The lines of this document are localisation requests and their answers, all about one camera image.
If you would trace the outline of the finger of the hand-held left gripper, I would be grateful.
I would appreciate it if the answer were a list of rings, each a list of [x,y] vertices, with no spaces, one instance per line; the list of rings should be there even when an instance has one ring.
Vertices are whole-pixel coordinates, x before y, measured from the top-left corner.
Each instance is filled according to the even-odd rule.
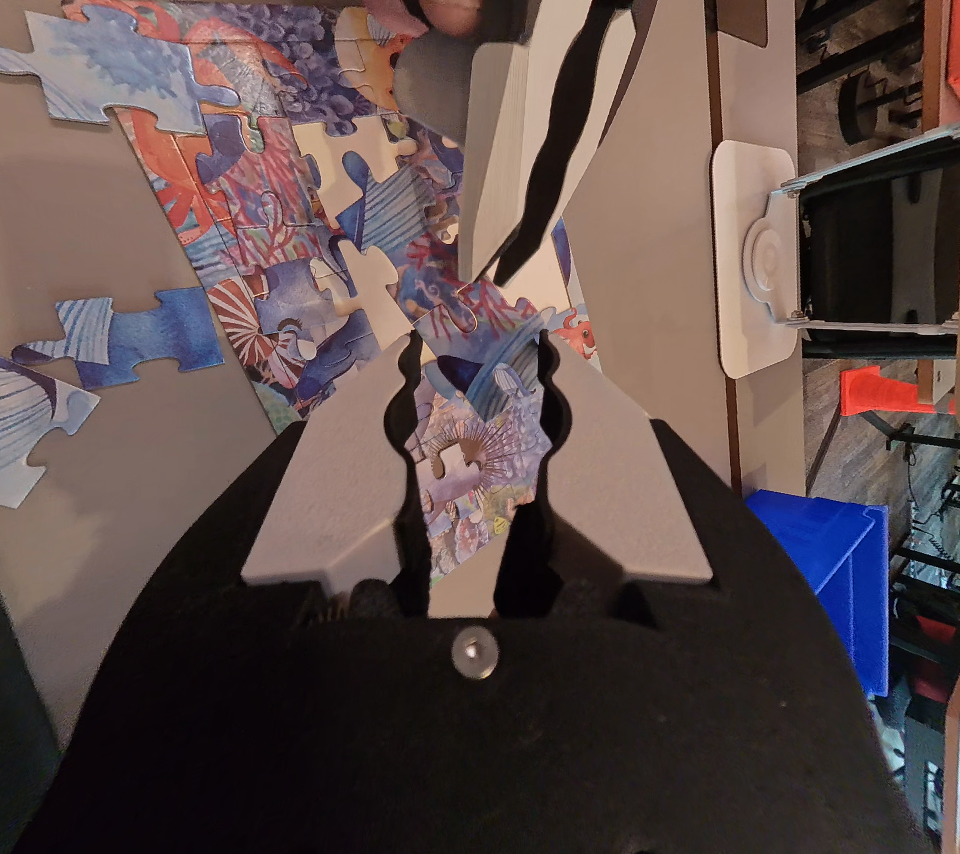
[[[636,34],[628,8],[593,5],[563,56],[521,219],[497,263],[498,285],[512,280],[537,253],[590,164]]]
[[[588,142],[602,54],[602,0],[521,0],[516,38],[472,56],[459,277],[511,279],[540,247],[573,157]]]

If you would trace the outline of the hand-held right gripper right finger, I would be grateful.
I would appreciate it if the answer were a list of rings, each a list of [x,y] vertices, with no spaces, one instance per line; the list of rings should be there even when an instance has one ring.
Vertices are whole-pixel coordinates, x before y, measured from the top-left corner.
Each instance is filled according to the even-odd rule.
[[[561,337],[543,332],[537,347],[547,570],[605,603],[633,583],[708,584],[713,568],[645,409]]]

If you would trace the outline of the large blue plastic bin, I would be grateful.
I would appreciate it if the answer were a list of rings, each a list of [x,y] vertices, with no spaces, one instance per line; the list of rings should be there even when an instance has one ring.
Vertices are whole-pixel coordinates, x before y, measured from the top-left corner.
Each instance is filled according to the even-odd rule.
[[[889,691],[889,510],[757,490],[747,507],[819,599],[867,698]]]

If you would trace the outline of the orange traffic cone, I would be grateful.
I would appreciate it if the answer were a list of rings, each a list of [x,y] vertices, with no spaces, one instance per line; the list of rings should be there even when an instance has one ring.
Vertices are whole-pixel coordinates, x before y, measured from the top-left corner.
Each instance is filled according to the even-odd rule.
[[[850,368],[839,376],[841,416],[867,413],[936,414],[935,405],[920,400],[916,383],[882,376],[878,365]]]

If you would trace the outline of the white blue striped puzzle piece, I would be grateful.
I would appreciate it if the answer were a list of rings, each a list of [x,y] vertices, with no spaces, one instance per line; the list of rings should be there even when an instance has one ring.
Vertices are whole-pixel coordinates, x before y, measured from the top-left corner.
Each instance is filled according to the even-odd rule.
[[[16,510],[46,473],[29,458],[48,434],[74,436],[100,403],[87,390],[1,359],[1,505]]]

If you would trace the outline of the sea animal jigsaw puzzle tray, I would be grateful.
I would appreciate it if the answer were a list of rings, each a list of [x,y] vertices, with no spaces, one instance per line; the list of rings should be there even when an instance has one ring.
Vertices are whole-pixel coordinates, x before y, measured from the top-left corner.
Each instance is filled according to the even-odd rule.
[[[407,327],[423,337],[423,373],[417,389],[418,423],[407,443],[417,466],[420,501],[429,535],[431,582],[505,535],[521,505],[533,500],[546,438],[534,425],[543,397],[537,384],[515,394],[507,408],[482,420],[462,400],[446,400],[426,378],[436,360],[426,339],[453,339],[458,330],[443,308],[410,321],[397,301],[401,253],[375,247],[361,253],[339,228],[336,216],[361,197],[343,158],[358,153],[375,180],[398,169],[397,146],[382,115],[400,113],[393,96],[394,65],[409,38],[381,26],[364,7],[341,9],[174,0],[63,0],[66,18],[85,21],[86,5],[114,8],[136,19],[138,32],[189,48],[201,84],[222,85],[241,100],[236,108],[202,103],[203,115],[246,117],[246,146],[260,152],[261,116],[292,125],[301,156],[317,183],[314,223],[331,232],[324,260],[346,272],[355,287],[348,318],[333,348],[319,361],[299,359],[278,334],[260,330],[256,298],[266,296],[264,269],[239,273],[229,253],[232,213],[224,195],[210,192],[196,169],[198,152],[210,150],[208,134],[163,132],[148,113],[116,107],[114,113],[163,209],[174,235],[204,288],[214,316],[276,433],[305,420]],[[506,287],[492,275],[459,292],[477,328],[511,331],[539,318],[595,368],[594,331],[573,263],[566,227],[559,220],[550,239]]]

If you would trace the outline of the grey blue puzzle piece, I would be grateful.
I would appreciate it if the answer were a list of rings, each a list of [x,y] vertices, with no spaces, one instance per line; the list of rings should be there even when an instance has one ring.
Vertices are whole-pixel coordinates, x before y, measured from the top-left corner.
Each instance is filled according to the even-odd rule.
[[[349,319],[347,308],[338,305],[351,305],[356,296],[347,272],[322,258],[297,259],[266,267],[263,280],[267,293],[255,298],[261,332],[279,335],[300,360],[320,361]]]

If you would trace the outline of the dark blue puzzle piece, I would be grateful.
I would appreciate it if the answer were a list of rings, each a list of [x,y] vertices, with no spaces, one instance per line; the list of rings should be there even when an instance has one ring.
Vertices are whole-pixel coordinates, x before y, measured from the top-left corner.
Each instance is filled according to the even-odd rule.
[[[436,359],[426,365],[426,378],[445,400],[465,401],[482,420],[490,420],[503,413],[516,394],[534,392],[542,329],[543,322],[531,317],[506,332],[478,327],[454,338],[427,337]]]

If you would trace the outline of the red coral puzzle piece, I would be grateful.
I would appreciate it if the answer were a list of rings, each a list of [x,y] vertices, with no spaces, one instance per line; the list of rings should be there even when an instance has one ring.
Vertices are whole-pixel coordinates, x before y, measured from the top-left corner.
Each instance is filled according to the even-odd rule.
[[[315,222],[317,183],[302,156],[291,122],[284,116],[260,116],[260,151],[250,150],[244,137],[246,116],[203,115],[208,152],[196,155],[200,183],[210,193],[223,194],[234,223],[287,226]]]
[[[323,222],[286,224],[282,209],[240,209],[231,216],[234,243],[227,247],[234,267],[253,274],[282,263],[325,257],[330,242],[339,237]]]

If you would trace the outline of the blue puzzle piece striped end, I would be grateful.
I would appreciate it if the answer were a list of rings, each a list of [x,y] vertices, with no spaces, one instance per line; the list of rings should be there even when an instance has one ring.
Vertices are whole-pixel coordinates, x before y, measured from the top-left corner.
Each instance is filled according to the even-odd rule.
[[[61,300],[55,304],[63,336],[19,344],[13,362],[24,367],[69,359],[89,392],[134,383],[137,366],[176,360],[180,373],[224,363],[210,305],[201,287],[158,291],[158,306],[117,311],[111,297]]]

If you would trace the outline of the pale blue white puzzle piece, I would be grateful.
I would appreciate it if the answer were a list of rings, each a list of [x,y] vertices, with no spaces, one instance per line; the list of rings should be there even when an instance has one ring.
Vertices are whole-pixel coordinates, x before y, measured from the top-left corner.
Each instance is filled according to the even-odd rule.
[[[147,112],[163,132],[206,132],[202,104],[236,108],[239,94],[200,83],[187,45],[143,36],[123,11],[87,4],[86,20],[26,13],[32,51],[1,49],[5,76],[39,79],[51,119],[105,125],[106,110]]]

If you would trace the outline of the black perforated chair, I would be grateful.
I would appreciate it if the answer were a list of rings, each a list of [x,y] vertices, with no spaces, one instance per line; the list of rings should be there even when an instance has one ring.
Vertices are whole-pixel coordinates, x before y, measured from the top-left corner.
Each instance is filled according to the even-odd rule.
[[[14,850],[56,775],[60,752],[5,605],[1,606],[1,851]]]

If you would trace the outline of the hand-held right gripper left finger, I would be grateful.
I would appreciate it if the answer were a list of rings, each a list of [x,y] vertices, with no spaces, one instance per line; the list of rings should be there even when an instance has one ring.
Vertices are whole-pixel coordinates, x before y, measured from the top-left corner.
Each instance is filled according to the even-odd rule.
[[[423,341],[403,333],[309,415],[242,568],[247,585],[354,586],[421,572],[413,455]]]

